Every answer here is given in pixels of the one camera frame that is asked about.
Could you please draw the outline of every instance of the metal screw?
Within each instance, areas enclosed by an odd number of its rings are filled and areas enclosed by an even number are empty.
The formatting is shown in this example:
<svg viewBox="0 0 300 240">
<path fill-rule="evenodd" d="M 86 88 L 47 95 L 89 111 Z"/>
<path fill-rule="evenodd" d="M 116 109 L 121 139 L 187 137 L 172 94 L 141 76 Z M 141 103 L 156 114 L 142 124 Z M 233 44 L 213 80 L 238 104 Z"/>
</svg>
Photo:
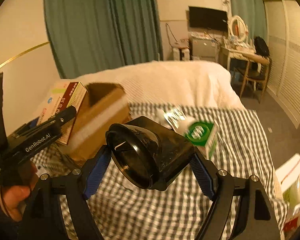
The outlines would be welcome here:
<svg viewBox="0 0 300 240">
<path fill-rule="evenodd" d="M 228 174 L 228 172 L 226 172 L 225 170 L 219 170 L 218 173 L 221 175 L 221 176 L 226 176 Z"/>
<path fill-rule="evenodd" d="M 73 175 L 79 175 L 80 172 L 81 172 L 80 169 L 74 169 L 74 170 L 72 171 L 72 174 L 73 174 Z"/>
<path fill-rule="evenodd" d="M 42 175 L 40 176 L 40 179 L 41 179 L 41 180 L 46 180 L 47 178 L 48 178 L 48 174 L 47 174 L 47 173 L 42 174 Z"/>
<path fill-rule="evenodd" d="M 254 182 L 257 182 L 259 180 L 259 178 L 256 175 L 252 175 L 250 177 Z"/>
</svg>

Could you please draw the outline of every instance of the human hand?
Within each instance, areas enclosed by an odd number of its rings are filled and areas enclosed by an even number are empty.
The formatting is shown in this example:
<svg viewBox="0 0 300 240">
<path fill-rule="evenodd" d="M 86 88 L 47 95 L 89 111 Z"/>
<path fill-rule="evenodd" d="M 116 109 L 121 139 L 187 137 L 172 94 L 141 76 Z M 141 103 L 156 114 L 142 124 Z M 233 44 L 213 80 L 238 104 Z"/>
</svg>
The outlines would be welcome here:
<svg viewBox="0 0 300 240">
<path fill-rule="evenodd" d="M 29 161 L 26 165 L 30 165 L 30 174 L 28 174 L 27 186 L 1 188 L 0 207 L 7 216 L 10 216 L 17 222 L 22 220 L 22 214 L 18 208 L 20 202 L 29 197 L 38 181 L 38 176 L 35 174 L 37 172 L 37 168 L 34 163 Z"/>
</svg>

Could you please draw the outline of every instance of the checkered cloth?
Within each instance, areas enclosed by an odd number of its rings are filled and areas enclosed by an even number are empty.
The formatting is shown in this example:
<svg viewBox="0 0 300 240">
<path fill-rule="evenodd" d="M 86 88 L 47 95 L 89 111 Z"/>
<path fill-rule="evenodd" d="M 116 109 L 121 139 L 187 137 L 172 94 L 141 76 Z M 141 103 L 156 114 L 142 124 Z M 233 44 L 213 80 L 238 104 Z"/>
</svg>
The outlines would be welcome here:
<svg viewBox="0 0 300 240">
<path fill-rule="evenodd" d="M 131 115 L 156 119 L 157 108 L 165 111 L 171 105 L 130 104 Z M 219 126 L 218 145 L 212 161 L 218 169 L 232 176 L 248 178 L 257 175 L 271 201 L 280 230 L 287 215 L 287 204 L 275 198 L 274 167 L 265 132 L 255 111 L 182 107 L 186 115 Z M 43 166 L 51 176 L 65 175 L 71 162 L 55 145 L 35 156 L 33 162 Z M 223 239 L 230 237 L 238 197 L 233 198 Z M 60 196 L 65 225 L 70 238 L 75 238 L 66 197 Z M 188 165 L 176 180 L 161 192 L 129 185 L 111 161 L 97 193 L 88 205 L 105 239 L 194 239 L 203 224 L 211 201 L 204 196 Z"/>
</svg>

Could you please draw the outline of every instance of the green curtain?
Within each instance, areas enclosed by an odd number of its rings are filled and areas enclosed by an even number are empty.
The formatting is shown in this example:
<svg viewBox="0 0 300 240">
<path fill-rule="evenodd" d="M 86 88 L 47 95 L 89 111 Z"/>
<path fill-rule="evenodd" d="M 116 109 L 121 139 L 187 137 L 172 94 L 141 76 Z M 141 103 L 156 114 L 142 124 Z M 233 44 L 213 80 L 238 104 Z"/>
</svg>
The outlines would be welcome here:
<svg viewBox="0 0 300 240">
<path fill-rule="evenodd" d="M 232 15 L 239 15 L 248 26 L 249 38 L 266 38 L 266 15 L 262 0 L 231 0 Z"/>
<path fill-rule="evenodd" d="M 156 0 L 44 0 L 44 10 L 62 78 L 162 57 Z"/>
</svg>

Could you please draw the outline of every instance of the gold wall trim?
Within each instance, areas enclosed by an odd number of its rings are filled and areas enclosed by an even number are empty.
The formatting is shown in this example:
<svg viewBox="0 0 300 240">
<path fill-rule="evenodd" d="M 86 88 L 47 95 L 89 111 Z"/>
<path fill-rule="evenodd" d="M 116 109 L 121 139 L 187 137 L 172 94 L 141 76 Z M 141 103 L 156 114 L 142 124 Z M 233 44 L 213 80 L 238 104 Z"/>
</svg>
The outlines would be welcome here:
<svg viewBox="0 0 300 240">
<path fill-rule="evenodd" d="M 40 48 L 40 47 L 42 47 L 42 46 L 44 46 L 44 45 L 47 45 L 47 44 L 49 44 L 48 41 L 46 41 L 46 42 L 44 42 L 44 43 L 41 43 L 41 44 L 39 44 L 39 45 L 37 45 L 37 46 L 34 46 L 34 47 L 30 48 L 30 49 L 27 49 L 27 50 L 21 52 L 20 54 L 16 55 L 15 57 L 9 58 L 8 60 L 6 60 L 5 62 L 3 62 L 3 63 L 0 65 L 0 68 L 2 68 L 4 65 L 6 65 L 6 64 L 9 63 L 9 62 L 11 62 L 12 60 L 15 60 L 16 58 L 21 57 L 22 55 L 27 54 L 28 52 L 31 52 L 31 51 L 33 51 L 33 50 L 35 50 L 35 49 L 37 49 L 37 48 Z"/>
</svg>

